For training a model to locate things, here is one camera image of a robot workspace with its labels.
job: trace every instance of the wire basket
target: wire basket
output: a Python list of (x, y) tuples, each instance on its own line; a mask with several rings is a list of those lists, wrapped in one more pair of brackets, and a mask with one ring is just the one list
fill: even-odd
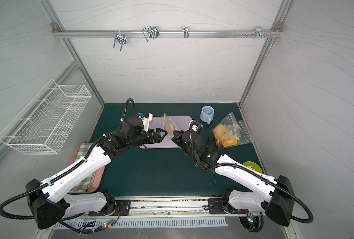
[[(36, 100), (40, 93), (45, 97)], [(57, 85), (52, 80), (37, 96), (0, 133), (0, 141), (27, 155), (56, 155), (91, 94), (84, 85)]]

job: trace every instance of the dark green tabletop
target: dark green tabletop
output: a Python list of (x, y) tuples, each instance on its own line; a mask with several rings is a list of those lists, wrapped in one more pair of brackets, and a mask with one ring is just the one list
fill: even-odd
[[(211, 131), (223, 118), (234, 113), (241, 120), (236, 103), (163, 103), (136, 104), (138, 112), (147, 111), (156, 116), (190, 116), (199, 120), (201, 109), (205, 105), (214, 108), (214, 119), (210, 125), (203, 123), (201, 136), (205, 143), (216, 147)], [(97, 140), (103, 133), (110, 133), (120, 125), (124, 104), (106, 104), (98, 124), (91, 137)], [(134, 116), (132, 106), (128, 106), (127, 117)], [(253, 144), (239, 145), (223, 152), (239, 163), (253, 161), (260, 165)], [(119, 196), (203, 196), (222, 195), (227, 188), (251, 192), (233, 180), (198, 170), (179, 148), (140, 149), (122, 155), (105, 167), (99, 190), (106, 190)]]

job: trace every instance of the orange object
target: orange object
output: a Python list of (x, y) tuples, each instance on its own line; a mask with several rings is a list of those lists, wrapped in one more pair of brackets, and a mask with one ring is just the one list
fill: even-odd
[(232, 141), (233, 136), (231, 135), (230, 127), (226, 127), (225, 125), (218, 125), (213, 129), (214, 138), (216, 138), (216, 144), (220, 148), (222, 145), (225, 145), (227, 141)]
[(229, 146), (236, 145), (236, 144), (237, 144), (237, 140), (233, 139), (233, 140), (226, 141), (224, 143), (224, 147), (229, 147)]

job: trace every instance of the ziplock bag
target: ziplock bag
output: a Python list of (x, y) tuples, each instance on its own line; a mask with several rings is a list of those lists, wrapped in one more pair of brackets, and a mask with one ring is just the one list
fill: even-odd
[(168, 131), (169, 138), (173, 138), (173, 131), (177, 130), (177, 125), (166, 114), (164, 114), (162, 129)]
[[(222, 137), (219, 135), (221, 129), (227, 134)], [(251, 143), (249, 134), (245, 129), (245, 123), (243, 120), (236, 121), (233, 112), (228, 114), (220, 124), (213, 129), (214, 137), (217, 139), (217, 146), (220, 148), (222, 145), (224, 148), (229, 148), (237, 145), (244, 145)]]
[(219, 148), (228, 141), (233, 142), (236, 134), (235, 129), (237, 128), (236, 122), (236, 118), (231, 112), (212, 130)]

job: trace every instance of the purple cutting board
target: purple cutting board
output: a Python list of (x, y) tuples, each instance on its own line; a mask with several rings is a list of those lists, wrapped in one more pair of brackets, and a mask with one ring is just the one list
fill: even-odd
[[(169, 116), (169, 118), (176, 124), (177, 130), (189, 130), (189, 123), (192, 120), (190, 116)], [(156, 129), (162, 128), (164, 123), (164, 117), (153, 117), (153, 121), (149, 124), (149, 128)], [(166, 136), (161, 143), (145, 144), (147, 148), (178, 148), (178, 146), (173, 143), (172, 139)]]

